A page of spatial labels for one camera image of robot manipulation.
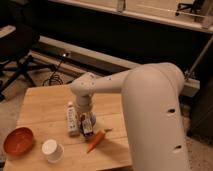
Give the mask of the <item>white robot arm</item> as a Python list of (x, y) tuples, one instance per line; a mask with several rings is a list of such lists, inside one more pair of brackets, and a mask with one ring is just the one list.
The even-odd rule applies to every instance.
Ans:
[(182, 71), (172, 63), (143, 64), (98, 78), (85, 73), (70, 84), (79, 111), (95, 93), (119, 93), (134, 171), (190, 171), (179, 95)]

